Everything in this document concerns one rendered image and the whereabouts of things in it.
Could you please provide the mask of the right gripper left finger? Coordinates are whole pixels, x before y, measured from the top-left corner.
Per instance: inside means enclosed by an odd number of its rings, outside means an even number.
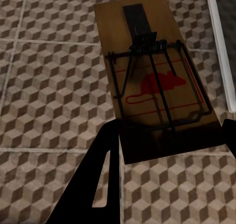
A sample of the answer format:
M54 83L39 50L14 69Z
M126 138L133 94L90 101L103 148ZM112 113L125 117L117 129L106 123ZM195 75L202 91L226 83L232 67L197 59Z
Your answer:
M109 150L107 204L92 207ZM120 224L118 119L101 127L45 224Z

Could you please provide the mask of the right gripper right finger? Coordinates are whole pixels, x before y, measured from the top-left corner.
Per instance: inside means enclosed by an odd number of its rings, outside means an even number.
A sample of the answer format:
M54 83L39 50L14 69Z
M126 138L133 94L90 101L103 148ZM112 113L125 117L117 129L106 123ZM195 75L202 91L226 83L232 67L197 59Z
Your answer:
M236 157L236 120L225 119L222 129L228 141L226 145Z

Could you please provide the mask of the mousetrap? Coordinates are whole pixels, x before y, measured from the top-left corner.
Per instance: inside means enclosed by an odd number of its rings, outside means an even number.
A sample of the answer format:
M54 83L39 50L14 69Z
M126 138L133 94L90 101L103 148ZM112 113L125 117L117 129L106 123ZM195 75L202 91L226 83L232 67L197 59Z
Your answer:
M125 165L228 143L167 0L93 8Z

